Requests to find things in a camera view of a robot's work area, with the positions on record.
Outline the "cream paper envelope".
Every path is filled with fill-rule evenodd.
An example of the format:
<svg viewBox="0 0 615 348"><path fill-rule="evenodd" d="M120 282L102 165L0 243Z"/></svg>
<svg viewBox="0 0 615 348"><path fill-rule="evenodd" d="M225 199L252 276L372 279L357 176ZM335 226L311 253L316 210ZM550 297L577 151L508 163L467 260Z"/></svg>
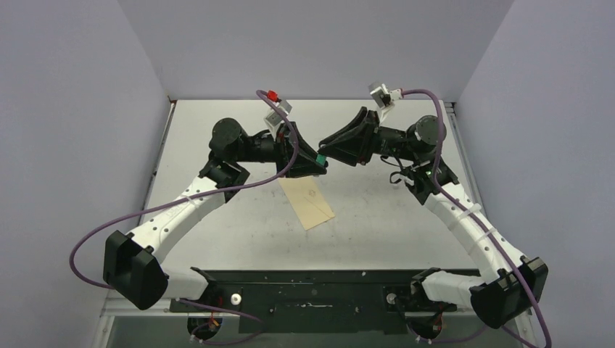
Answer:
<svg viewBox="0 0 615 348"><path fill-rule="evenodd" d="M335 217L312 176L279 178L278 182L305 231Z"/></svg>

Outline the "green white glue stick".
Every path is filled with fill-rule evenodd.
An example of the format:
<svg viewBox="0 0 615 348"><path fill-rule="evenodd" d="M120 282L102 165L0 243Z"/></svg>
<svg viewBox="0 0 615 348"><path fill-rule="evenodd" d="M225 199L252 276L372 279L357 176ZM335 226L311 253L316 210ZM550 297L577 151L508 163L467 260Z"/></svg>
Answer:
<svg viewBox="0 0 615 348"><path fill-rule="evenodd" d="M316 162L320 165L327 166L327 158L322 154L317 155Z"/></svg>

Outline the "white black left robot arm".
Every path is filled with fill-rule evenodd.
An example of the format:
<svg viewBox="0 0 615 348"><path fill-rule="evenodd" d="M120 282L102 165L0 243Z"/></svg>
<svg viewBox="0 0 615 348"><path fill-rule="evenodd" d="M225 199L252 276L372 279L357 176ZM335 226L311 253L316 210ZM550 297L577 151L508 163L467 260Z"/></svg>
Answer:
<svg viewBox="0 0 615 348"><path fill-rule="evenodd" d="M216 292L208 287L205 273L196 268L188 273L164 270L164 259L206 215L247 189L249 171L241 166L243 162L273 163L282 178L326 174L326 158L302 137L297 140L294 145L288 125L250 136L233 118L217 121L209 159L178 196L179 203L127 233L116 231L107 238L104 281L140 310L149 309L164 297L186 298L198 312L211 310Z"/></svg>

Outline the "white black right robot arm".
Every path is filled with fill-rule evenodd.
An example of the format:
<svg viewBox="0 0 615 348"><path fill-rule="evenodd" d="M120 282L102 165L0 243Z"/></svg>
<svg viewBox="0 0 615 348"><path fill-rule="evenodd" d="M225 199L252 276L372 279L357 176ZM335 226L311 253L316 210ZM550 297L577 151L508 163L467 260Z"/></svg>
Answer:
<svg viewBox="0 0 615 348"><path fill-rule="evenodd" d="M375 154L408 160L395 172L417 201L437 216L473 260L477 276L430 268L410 283L419 310L438 302L472 309L490 328L500 328L539 302L548 275L539 258L529 259L487 221L444 161L436 163L439 120L424 115L407 130L384 127L377 113L362 107L352 121L320 141L318 153L346 165L364 165Z"/></svg>

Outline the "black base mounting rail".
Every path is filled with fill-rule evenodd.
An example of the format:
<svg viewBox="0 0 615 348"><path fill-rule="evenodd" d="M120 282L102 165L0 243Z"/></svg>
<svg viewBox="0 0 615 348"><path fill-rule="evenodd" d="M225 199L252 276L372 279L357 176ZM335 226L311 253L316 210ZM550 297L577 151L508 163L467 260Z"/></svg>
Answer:
<svg viewBox="0 0 615 348"><path fill-rule="evenodd" d="M239 333L403 334L400 311L425 322L457 306L411 299L417 270L209 270L204 306L246 313Z"/></svg>

